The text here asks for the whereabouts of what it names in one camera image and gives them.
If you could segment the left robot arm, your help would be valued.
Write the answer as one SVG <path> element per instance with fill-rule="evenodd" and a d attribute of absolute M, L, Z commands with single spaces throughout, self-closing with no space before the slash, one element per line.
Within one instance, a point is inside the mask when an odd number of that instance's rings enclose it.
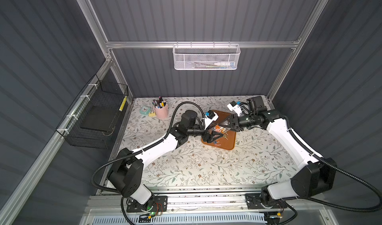
<path fill-rule="evenodd" d="M 217 120 L 218 114 L 212 110 L 206 112 L 203 118 L 199 118 L 193 110 L 185 111 L 181 120 L 170 128 L 167 137 L 144 146 L 143 152 L 138 155 L 115 162 L 108 172 L 108 181 L 123 198 L 131 198 L 143 210 L 150 210 L 154 204 L 154 195 L 142 184 L 143 170 L 157 158 L 186 143 L 190 135 L 200 136 L 207 143 L 223 137 L 219 132 L 208 130 L 210 124 Z"/>

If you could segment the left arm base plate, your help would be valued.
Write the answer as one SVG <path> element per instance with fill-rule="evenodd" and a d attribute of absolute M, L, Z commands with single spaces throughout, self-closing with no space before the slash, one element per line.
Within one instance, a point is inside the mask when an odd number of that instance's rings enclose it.
<path fill-rule="evenodd" d="M 140 204 L 138 201 L 129 198 L 126 202 L 126 211 L 128 213 L 140 212 L 166 212 L 168 205 L 168 196 L 153 195 L 146 203 Z"/>

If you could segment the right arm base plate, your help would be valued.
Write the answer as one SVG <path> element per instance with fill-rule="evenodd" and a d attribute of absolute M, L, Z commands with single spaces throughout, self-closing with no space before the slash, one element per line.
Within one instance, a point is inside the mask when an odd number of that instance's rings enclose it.
<path fill-rule="evenodd" d="M 245 194 L 247 208 L 254 209 L 285 209 L 287 206 L 282 201 L 267 201 L 260 193 Z"/>

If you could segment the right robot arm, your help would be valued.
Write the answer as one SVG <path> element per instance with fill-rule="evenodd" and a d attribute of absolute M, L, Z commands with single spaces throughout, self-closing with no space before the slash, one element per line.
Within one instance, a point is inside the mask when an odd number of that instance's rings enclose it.
<path fill-rule="evenodd" d="M 259 126 L 277 139 L 297 166 L 297 173 L 291 179 L 262 188 L 260 198 L 264 205 L 287 198 L 307 199 L 333 187 L 335 161 L 322 158 L 312 149 L 294 132 L 285 115 L 275 109 L 268 110 L 259 96 L 245 103 L 232 101 L 227 107 L 232 114 L 219 126 L 236 132 Z"/>

